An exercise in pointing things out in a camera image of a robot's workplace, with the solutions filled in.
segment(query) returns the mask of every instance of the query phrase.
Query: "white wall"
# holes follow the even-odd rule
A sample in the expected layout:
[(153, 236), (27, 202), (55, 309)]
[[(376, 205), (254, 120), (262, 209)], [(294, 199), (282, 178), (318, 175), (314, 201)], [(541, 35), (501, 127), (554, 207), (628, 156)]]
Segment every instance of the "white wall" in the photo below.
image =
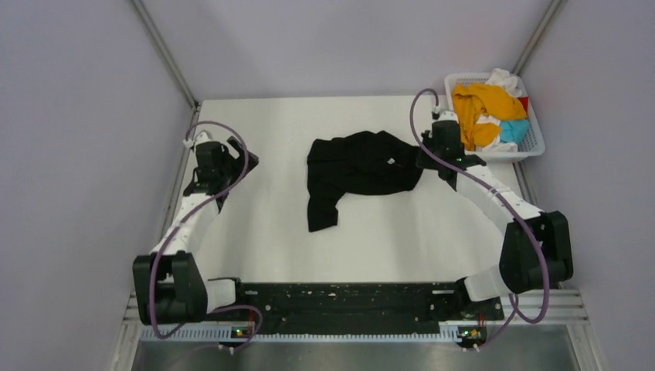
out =
[(107, 369), (190, 110), (127, 0), (0, 4), (0, 369)]
[(652, 369), (655, 2), (568, 2), (524, 74), (546, 141), (528, 163), (571, 224), (575, 274), (611, 369)]
[(548, 0), (145, 0), (197, 98), (413, 94), (511, 69)]

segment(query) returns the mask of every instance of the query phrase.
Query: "stainless steel surface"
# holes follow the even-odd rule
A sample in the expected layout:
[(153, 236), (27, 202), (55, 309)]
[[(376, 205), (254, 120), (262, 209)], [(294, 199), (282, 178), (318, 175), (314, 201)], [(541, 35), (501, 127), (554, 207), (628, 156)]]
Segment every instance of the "stainless steel surface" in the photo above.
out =
[(532, 34), (528, 40), (528, 44), (523, 49), (523, 53), (521, 53), (521, 56), (519, 56), (518, 61), (516, 62), (516, 65), (512, 69), (512, 73), (520, 75), (523, 72), (525, 65), (528, 64), (528, 61), (532, 57), (532, 53), (537, 49), (537, 46), (548, 31), (548, 27), (550, 27), (553, 20), (562, 10), (562, 7), (564, 7), (566, 2), (567, 0), (551, 0), (551, 4), (546, 9), (546, 13), (544, 13), (544, 16), (541, 18), (541, 21), (537, 25), (535, 32)]
[(159, 55), (159, 58), (164, 64), (164, 67), (166, 67), (166, 70), (171, 75), (173, 82), (175, 82), (175, 85), (177, 85), (180, 92), (182, 92), (184, 95), (188, 105), (192, 108), (195, 108), (197, 106), (197, 100), (194, 98), (191, 89), (186, 83), (184, 75), (182, 75), (182, 72), (180, 71), (177, 63), (175, 63), (173, 55), (171, 55), (171, 52), (166, 46), (166, 42), (161, 37), (159, 30), (157, 30), (157, 26), (152, 20), (152, 17), (150, 17), (148, 10), (145, 8), (145, 5), (141, 0), (130, 0), (130, 3), (134, 7), (135, 12), (141, 20), (141, 23), (144, 25), (152, 46)]
[(213, 345), (142, 342), (132, 370), (577, 370), (568, 339), (565, 326), (535, 326), (509, 328), (480, 353), (461, 352), (456, 345), (267, 343), (234, 356)]

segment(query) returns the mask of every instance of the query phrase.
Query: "white cloth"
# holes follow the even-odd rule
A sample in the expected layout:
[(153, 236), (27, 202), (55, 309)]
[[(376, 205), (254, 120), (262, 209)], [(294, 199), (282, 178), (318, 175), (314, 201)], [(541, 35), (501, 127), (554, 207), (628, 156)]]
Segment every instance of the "white cloth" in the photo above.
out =
[[(501, 121), (495, 118), (494, 116), (487, 116), (486, 114), (481, 114), (480, 118), (475, 122), (476, 124), (495, 124), (496, 126), (501, 126)], [(518, 151), (518, 146), (516, 143), (501, 143), (501, 136), (496, 135), (494, 141), (485, 147), (476, 147), (478, 152), (516, 152)]]
[(486, 85), (496, 85), (497, 87), (502, 87), (510, 94), (511, 97), (518, 98), (523, 95), (521, 89), (518, 86), (518, 78), (509, 73), (509, 71), (502, 70), (500, 68), (494, 68), (491, 71), (491, 77), (485, 83)]
[(486, 114), (481, 114), (480, 118), (475, 121), (476, 124), (495, 124), (496, 126), (501, 126), (501, 121), (495, 118), (494, 116), (487, 116)]
[(501, 136), (498, 135), (494, 141), (492, 141), (489, 145), (485, 147), (480, 147), (479, 145), (476, 147), (476, 151), (478, 152), (517, 152), (518, 151), (518, 145), (514, 142), (509, 142), (509, 143), (501, 143)]

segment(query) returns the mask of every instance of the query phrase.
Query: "robotic arm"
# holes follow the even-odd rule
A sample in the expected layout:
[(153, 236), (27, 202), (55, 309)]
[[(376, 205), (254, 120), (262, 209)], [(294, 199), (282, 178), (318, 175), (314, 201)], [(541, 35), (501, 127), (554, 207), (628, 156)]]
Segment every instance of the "robotic arm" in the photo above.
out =
[(423, 144), (450, 165), (483, 179), (491, 186), (491, 190), (435, 162), (423, 151), (419, 152), (416, 159), (417, 166), (437, 170), (441, 179), (474, 203), (504, 235), (498, 265), (458, 280), (455, 295), (460, 307), (465, 308), (471, 302), (484, 301), (504, 294), (520, 294), (544, 285), (537, 254), (528, 236), (495, 196), (496, 193), (500, 193), (512, 205), (541, 242), (541, 251), (545, 255), (550, 274), (548, 284), (571, 278), (573, 263), (566, 218), (560, 212), (545, 213), (525, 202), (494, 177), (485, 161), (476, 155), (466, 155), (460, 140), (457, 115), (454, 112), (443, 111), (434, 118), (436, 121), (433, 122), (432, 130), (425, 131), (422, 135)]
[[(243, 170), (243, 147), (234, 137), (230, 137), (227, 142), (238, 152), (237, 158), (230, 155), (225, 145), (213, 141), (208, 132), (201, 131), (196, 135), (192, 149), (198, 167), (194, 169), (192, 180), (183, 192), (180, 210), (151, 254), (137, 257), (132, 264), (139, 318), (144, 324), (151, 323), (148, 315), (148, 283), (152, 262), (175, 228), (179, 230), (166, 247), (157, 270), (155, 313), (158, 321), (202, 322), (213, 309), (230, 305), (236, 300), (236, 280), (204, 277), (193, 258), (194, 253), (200, 250), (207, 229), (221, 212), (227, 195), (218, 198), (215, 203), (206, 204), (182, 222), (191, 210), (235, 182)], [(257, 166), (259, 159), (248, 153), (247, 172), (250, 172)]]

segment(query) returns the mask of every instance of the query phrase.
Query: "white robotic arm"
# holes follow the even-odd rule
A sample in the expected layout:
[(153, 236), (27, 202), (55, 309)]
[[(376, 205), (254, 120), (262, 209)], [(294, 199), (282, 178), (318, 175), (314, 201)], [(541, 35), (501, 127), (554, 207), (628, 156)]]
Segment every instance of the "white robotic arm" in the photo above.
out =
[(423, 133), (423, 145), (451, 167), (481, 179), (490, 186), (483, 187), (472, 178), (435, 162), (423, 151), (416, 164), (421, 168), (437, 170), (439, 177), (459, 194), (468, 198), (491, 220), (504, 236), (501, 259), (498, 265), (458, 281), (460, 301), (463, 305), (485, 301), (504, 294), (520, 294), (540, 288), (541, 266), (525, 231), (519, 227), (514, 215), (497, 197), (507, 200), (516, 214), (526, 221), (535, 238), (541, 242), (550, 282), (564, 281), (573, 274), (568, 222), (559, 212), (545, 213), (531, 205), (500, 182), (487, 164), (476, 155), (466, 155), (460, 140), (457, 115), (442, 111), (434, 115), (432, 130)]

